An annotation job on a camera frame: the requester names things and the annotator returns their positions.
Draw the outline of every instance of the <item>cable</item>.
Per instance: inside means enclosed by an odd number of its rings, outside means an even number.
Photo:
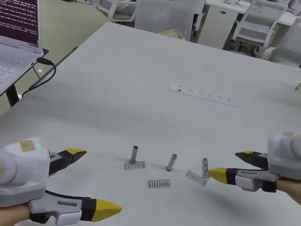
[[[25,95],[26,93],[28,93],[28,92],[30,92],[30,91],[32,91],[32,90],[34,90],[34,89],[36,89],[36,88],[38,88],[38,87],[44,85],[45,83],[49,82],[51,79],[53,79],[53,77],[54,77],[55,74],[56,74],[56,65],[55,65],[52,61],[47,60],[47,59],[42,58],[42,57],[39,57],[39,58],[37,59],[37,62],[40,63],[40,64],[43,64],[43,65],[52,65],[52,66],[53,66],[53,69],[54,69],[54,70],[53,70],[53,74],[52,74],[52,75],[50,76],[50,78],[47,79],[46,81],[41,82],[40,84],[38,84],[38,85],[36,85],[36,86],[34,86],[34,87],[29,87],[29,89],[26,90],[26,91],[22,94],[22,98],[24,97],[24,95]]]
[[[37,73],[36,69],[35,69],[34,67],[32,67],[32,68],[33,68],[34,72],[36,73],[37,77],[38,77],[39,79],[41,79],[41,77],[40,77],[39,74]]]
[[[243,5],[240,5],[239,3],[237,3],[237,5],[243,9],[248,9],[249,7],[246,7],[246,6],[243,6]]]

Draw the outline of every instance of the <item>floor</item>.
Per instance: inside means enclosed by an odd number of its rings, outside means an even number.
[[[59,62],[74,47],[80,46],[97,31],[108,19],[90,5],[61,0],[40,0],[41,42],[49,50],[47,59]],[[36,65],[42,76],[50,68]],[[37,75],[31,69],[17,83],[18,94],[22,94],[36,82]],[[10,108],[5,95],[0,97],[0,115]]]

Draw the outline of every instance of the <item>power strip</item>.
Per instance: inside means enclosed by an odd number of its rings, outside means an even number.
[[[174,85],[171,85],[169,87],[169,90],[172,92],[176,92],[176,93],[182,93],[182,94],[188,95],[188,96],[198,97],[198,98],[202,98],[205,100],[211,100],[211,101],[222,103],[225,105],[239,107],[233,98],[227,97],[227,96],[215,95],[213,93],[203,92],[203,91],[197,90],[197,89],[188,89],[188,88],[185,88],[182,86],[174,86]]]

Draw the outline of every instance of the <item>table surface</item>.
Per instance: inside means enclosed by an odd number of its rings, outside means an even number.
[[[243,6],[243,8],[239,5],[231,5],[228,3],[225,3],[223,0],[206,0],[206,5],[209,6],[215,6],[224,10],[229,10],[232,12],[236,12],[236,13],[241,13],[244,14],[247,10],[247,8],[249,7],[250,3],[246,2],[246,1],[240,1],[239,4],[241,6]],[[279,20],[279,24],[284,24],[287,26],[292,26],[293,22],[295,21],[295,19],[297,18],[296,15],[290,13],[290,12],[285,12],[282,17]]]
[[[91,225],[297,226],[300,206],[282,192],[251,193],[213,179],[202,187],[185,172],[201,173],[204,157],[210,169],[252,169],[234,153],[265,152],[276,132],[300,132],[301,94],[294,92],[300,79],[285,65],[106,24],[51,82],[0,118],[0,142],[41,136],[52,152],[87,150],[49,178],[47,189],[123,207]],[[172,84],[231,96],[239,107],[171,92]],[[134,145],[146,168],[124,170]],[[166,172],[172,153],[178,158]],[[147,187],[159,178],[169,178],[171,187]]]

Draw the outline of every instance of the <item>laptop keyboard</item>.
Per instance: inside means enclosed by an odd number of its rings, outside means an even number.
[[[5,82],[11,75],[32,63],[32,56],[14,56],[0,52],[0,83]]]

